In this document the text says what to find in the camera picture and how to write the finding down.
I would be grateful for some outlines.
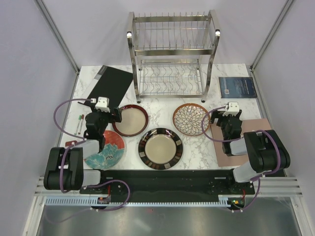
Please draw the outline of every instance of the white wall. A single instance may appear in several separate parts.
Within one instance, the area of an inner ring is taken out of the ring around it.
[[[82,65],[130,64],[126,26],[130,11],[208,12],[221,27],[215,63],[250,64],[285,0],[44,0],[75,60]]]
[[[75,74],[33,0],[2,0],[0,22],[0,235],[19,236]]]
[[[315,222],[315,1],[295,1],[256,69],[274,129]]]

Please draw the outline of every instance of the plate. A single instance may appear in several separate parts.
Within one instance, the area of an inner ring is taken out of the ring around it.
[[[156,128],[142,136],[138,152],[147,166],[155,170],[166,170],[181,159],[183,143],[172,130]]]
[[[173,114],[173,123],[176,129],[188,136],[202,134],[201,121],[208,111],[195,103],[186,103],[178,107]],[[207,131],[210,127],[210,116],[205,118],[203,127]]]
[[[135,136],[142,133],[148,125],[149,117],[142,107],[126,105],[120,108],[122,122],[113,123],[114,130],[122,136]]]
[[[114,131],[104,132],[105,146],[103,151],[84,159],[92,169],[107,170],[115,166],[122,158],[125,144],[122,137]]]

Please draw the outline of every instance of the black mat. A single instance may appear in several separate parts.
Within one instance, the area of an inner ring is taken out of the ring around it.
[[[88,99],[107,97],[109,98],[110,109],[119,107],[120,102],[132,82],[132,73],[109,66],[102,67],[102,69],[104,69],[104,71],[102,71],[103,74],[88,96]],[[89,107],[95,106],[95,104],[92,104],[89,101],[86,101],[83,104]]]

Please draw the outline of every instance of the cable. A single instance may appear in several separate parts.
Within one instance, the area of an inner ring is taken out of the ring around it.
[[[232,141],[240,140],[241,138],[238,138],[238,139],[231,139],[231,140],[217,140],[217,139],[211,138],[209,135],[206,134],[206,131],[205,131],[204,127],[203,127],[205,118],[206,118],[209,114],[211,114],[212,112],[215,112],[215,111],[217,111],[217,110],[219,110],[219,109],[223,109],[223,108],[226,108],[226,106],[219,107],[219,108],[215,108],[215,109],[209,111],[208,113],[206,113],[206,115],[203,117],[203,119],[202,119],[202,121],[201,121],[201,130],[202,130],[202,133],[203,133],[208,139],[210,139],[210,140],[213,141],[213,142],[227,143],[227,142],[232,142]],[[273,173],[277,172],[277,171],[279,170],[279,168],[280,168],[280,164],[281,164],[280,152],[279,152],[279,149],[278,149],[278,147],[277,147],[277,144],[276,144],[275,140],[271,137],[271,135],[270,135],[267,131],[265,131],[265,130],[257,130],[257,131],[256,131],[256,133],[260,133],[260,132],[261,132],[261,133],[264,133],[264,134],[268,137],[268,139],[271,141],[272,145],[274,146],[274,149],[275,149],[276,154],[277,154],[277,166],[276,166],[276,168],[275,168],[274,170],[272,170],[272,171],[265,172],[265,173],[261,173],[260,175],[251,178],[251,181],[252,181],[252,182],[255,182],[255,181],[258,180],[258,188],[257,188],[256,194],[255,194],[253,200],[251,201],[251,203],[249,203],[249,204],[248,204],[247,206],[245,206],[243,209],[240,209],[240,210],[237,210],[237,211],[243,212],[243,210],[247,209],[250,205],[253,204],[253,202],[255,201],[255,199],[257,198],[257,196],[258,196],[258,194],[259,194],[259,190],[260,190],[260,177],[262,177],[262,176],[264,176],[264,175],[273,174]]]
[[[122,208],[122,207],[126,204],[126,202],[128,202],[128,200],[129,200],[129,198],[130,198],[130,188],[129,188],[128,184],[127,184],[126,182],[122,181],[122,180],[113,179],[113,180],[107,181],[107,182],[102,183],[102,184],[99,184],[99,185],[89,185],[89,186],[86,186],[86,187],[85,187],[85,188],[100,188],[100,187],[103,187],[103,186],[105,186],[105,185],[107,185],[107,184],[109,184],[109,183],[114,183],[114,182],[123,183],[123,184],[127,187],[128,196],[127,196],[126,200],[125,200],[122,204],[120,204],[119,206],[116,206],[116,207],[114,207],[114,208],[110,208],[110,209],[107,209],[107,208],[106,208],[106,209],[98,209],[98,211],[113,211],[113,210],[118,210],[118,209]]]
[[[245,189],[242,189],[242,190],[243,190],[243,196],[242,196],[241,200],[244,200],[245,196],[246,196],[246,192],[245,192]]]
[[[237,207],[238,209],[244,209],[244,207],[246,206],[246,199],[244,199],[244,207],[240,207],[240,206],[238,206],[238,205],[236,205],[235,203],[233,203],[233,205],[235,206],[235,207]]]
[[[257,198],[257,196],[259,194],[259,191],[260,191],[260,179],[258,179],[258,187],[257,187],[256,194],[255,194],[254,198],[252,199],[252,201],[247,206],[244,206],[242,209],[240,209],[240,210],[233,210],[232,212],[243,212],[244,210],[249,208],[254,203],[254,201],[256,200],[256,198]]]
[[[203,133],[208,139],[210,139],[210,140],[213,141],[213,142],[227,143],[227,142],[232,142],[232,141],[240,140],[241,138],[238,138],[238,139],[231,139],[231,140],[218,140],[218,139],[213,139],[213,138],[211,138],[211,137],[206,133],[206,131],[205,131],[204,127],[203,127],[205,118],[206,118],[209,114],[211,114],[212,112],[215,112],[215,111],[217,111],[217,110],[219,110],[219,109],[223,109],[223,108],[225,108],[225,106],[219,107],[219,108],[215,108],[215,109],[209,111],[208,113],[206,113],[206,115],[203,117],[203,119],[202,119],[202,121],[201,121],[201,130],[202,130],[202,133]],[[275,168],[274,170],[272,170],[272,171],[264,172],[264,173],[262,173],[262,174],[260,174],[260,175],[258,175],[258,176],[256,176],[256,177],[252,178],[251,181],[253,181],[253,182],[255,182],[256,180],[258,180],[258,179],[259,179],[260,177],[262,177],[263,175],[270,175],[270,174],[273,174],[273,173],[277,172],[277,171],[279,170],[280,164],[281,164],[281,158],[280,158],[280,152],[279,152],[278,146],[277,146],[275,140],[271,137],[271,135],[270,135],[268,132],[266,132],[265,130],[261,130],[261,129],[255,131],[255,132],[256,132],[256,133],[260,133],[260,132],[261,132],[261,133],[264,133],[264,134],[268,137],[268,139],[271,141],[271,143],[272,143],[272,145],[274,146],[274,149],[275,149],[275,151],[276,151],[276,154],[277,154],[277,166],[276,166],[276,168]]]
[[[226,106],[219,107],[219,108],[215,108],[215,109],[209,111],[208,113],[206,113],[206,115],[203,117],[203,119],[202,119],[202,121],[201,121],[201,130],[202,130],[202,133],[203,133],[208,139],[210,139],[210,140],[213,141],[213,142],[228,143],[228,142],[240,140],[241,138],[230,139],[230,140],[218,140],[218,139],[211,138],[209,135],[206,134],[205,128],[203,127],[203,124],[204,124],[204,122],[205,122],[205,118],[206,118],[208,115],[210,115],[212,112],[215,112],[215,111],[220,110],[220,109],[223,109],[223,108],[226,108]]]
[[[77,142],[76,144],[74,145],[70,145],[66,148],[66,150],[64,151],[63,153],[63,158],[61,160],[61,165],[60,165],[60,175],[59,175],[59,186],[60,186],[60,190],[63,192],[63,193],[67,193],[69,191],[65,191],[64,188],[63,188],[63,168],[64,168],[64,163],[65,163],[65,158],[70,150],[70,148],[73,148],[74,146],[77,146],[77,145],[80,145],[82,143],[85,143],[86,141],[83,140],[83,141],[80,141],[80,142]]]
[[[57,126],[57,128],[58,128],[59,130],[61,130],[61,132],[65,133],[65,134],[67,134],[67,135],[69,135],[69,136],[72,136],[72,137],[74,137],[74,138],[77,138],[77,139],[84,139],[83,137],[80,137],[80,136],[77,136],[77,135],[70,134],[70,133],[66,132],[64,129],[62,129],[62,128],[58,125],[57,120],[56,120],[56,113],[57,113],[57,110],[58,110],[63,104],[66,104],[66,103],[68,103],[68,102],[73,102],[73,101],[92,101],[92,99],[74,98],[74,99],[69,99],[69,100],[67,100],[67,101],[62,102],[61,104],[58,105],[58,107],[56,107],[56,109],[55,109],[55,111],[54,111],[54,123],[55,123],[55,125]]]
[[[129,186],[128,186],[128,184],[127,184],[126,182],[124,182],[124,181],[122,181],[122,180],[119,180],[119,179],[113,179],[113,180],[107,181],[107,182],[102,183],[102,184],[99,184],[99,185],[89,185],[89,186],[85,186],[84,188],[99,188],[99,187],[103,187],[103,186],[105,186],[105,185],[107,185],[107,184],[109,184],[109,183],[114,183],[114,182],[123,183],[123,184],[127,187],[128,196],[127,196],[126,200],[125,200],[122,204],[120,204],[119,206],[116,206],[116,207],[114,207],[114,208],[110,208],[110,209],[107,209],[107,208],[106,208],[106,209],[94,209],[95,211],[113,211],[113,210],[118,210],[118,209],[124,207],[124,205],[126,204],[126,202],[128,202],[128,200],[129,200],[129,198],[130,198],[130,188],[129,188]],[[81,214],[81,213],[83,213],[83,212],[85,212],[85,211],[91,210],[91,209],[93,209],[93,208],[85,208],[85,209],[82,209],[82,210],[80,210],[80,211],[78,211],[78,212],[72,214],[71,216],[69,216],[69,217],[67,217],[67,218],[65,218],[65,219],[63,219],[63,220],[60,220],[60,221],[53,221],[53,220],[50,220],[50,219],[47,217],[47,214],[46,214],[46,212],[45,212],[45,219],[46,219],[49,223],[54,224],[54,225],[57,225],[57,224],[60,224],[60,223],[62,223],[62,222],[64,222],[64,221],[67,221],[67,220],[69,220],[69,219],[71,219],[71,218],[73,218],[73,217],[75,217],[75,216],[77,216],[77,215],[79,215],[79,214]]]

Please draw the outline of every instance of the cork board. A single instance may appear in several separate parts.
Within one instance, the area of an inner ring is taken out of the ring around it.
[[[242,134],[244,132],[251,132],[253,130],[270,130],[270,124],[267,119],[248,119],[244,120],[242,123]],[[211,124],[211,132],[212,137],[214,139],[222,140],[222,131],[221,127],[217,126],[217,124]],[[248,156],[241,155],[241,156],[227,156],[223,153],[222,150],[222,143],[214,142],[216,155],[217,155],[217,161],[219,167],[225,167],[225,166],[240,166],[243,165],[248,161]]]

